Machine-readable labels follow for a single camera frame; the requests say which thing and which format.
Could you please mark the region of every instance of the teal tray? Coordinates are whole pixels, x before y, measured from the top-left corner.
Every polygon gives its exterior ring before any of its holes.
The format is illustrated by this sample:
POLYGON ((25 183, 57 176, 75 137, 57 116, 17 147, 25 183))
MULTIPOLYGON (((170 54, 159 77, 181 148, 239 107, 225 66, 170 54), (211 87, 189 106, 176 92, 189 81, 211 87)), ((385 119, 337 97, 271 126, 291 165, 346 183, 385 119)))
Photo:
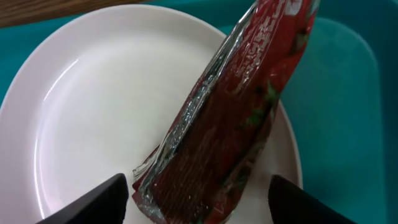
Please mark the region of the teal tray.
MULTIPOLYGON (((282 94, 304 189, 358 223, 398 223, 398 4, 323 0, 307 50, 282 94)), ((155 2, 228 33, 252 0, 155 2)), ((0 29, 0 99, 29 54, 76 18, 0 29)))

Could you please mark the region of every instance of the plastic packaging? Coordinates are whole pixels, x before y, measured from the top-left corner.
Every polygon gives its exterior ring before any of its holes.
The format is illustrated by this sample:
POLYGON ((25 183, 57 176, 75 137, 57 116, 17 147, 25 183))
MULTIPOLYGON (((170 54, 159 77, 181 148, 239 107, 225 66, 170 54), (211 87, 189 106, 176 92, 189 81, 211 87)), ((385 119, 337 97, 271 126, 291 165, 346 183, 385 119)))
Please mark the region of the plastic packaging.
POLYGON ((258 0, 199 78, 162 144, 134 169, 155 223, 223 223, 237 206, 297 66, 317 0, 258 0))

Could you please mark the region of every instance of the red plastic wrapper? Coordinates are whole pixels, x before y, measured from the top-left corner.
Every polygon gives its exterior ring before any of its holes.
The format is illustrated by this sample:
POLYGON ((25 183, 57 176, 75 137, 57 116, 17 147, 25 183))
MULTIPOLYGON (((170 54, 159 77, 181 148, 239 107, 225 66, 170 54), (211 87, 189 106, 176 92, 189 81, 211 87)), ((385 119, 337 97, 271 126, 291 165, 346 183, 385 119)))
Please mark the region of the red plastic wrapper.
POLYGON ((258 0, 197 81, 162 144, 134 170, 133 199, 155 223, 224 223, 270 133, 317 0, 258 0))

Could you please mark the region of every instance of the wooden table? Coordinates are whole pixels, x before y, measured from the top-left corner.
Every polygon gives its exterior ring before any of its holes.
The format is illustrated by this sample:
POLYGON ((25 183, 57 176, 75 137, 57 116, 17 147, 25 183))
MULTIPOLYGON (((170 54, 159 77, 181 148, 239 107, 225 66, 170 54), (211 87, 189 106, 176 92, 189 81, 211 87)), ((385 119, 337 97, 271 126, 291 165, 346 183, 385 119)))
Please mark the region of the wooden table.
POLYGON ((75 15, 143 0, 0 0, 0 27, 75 15))

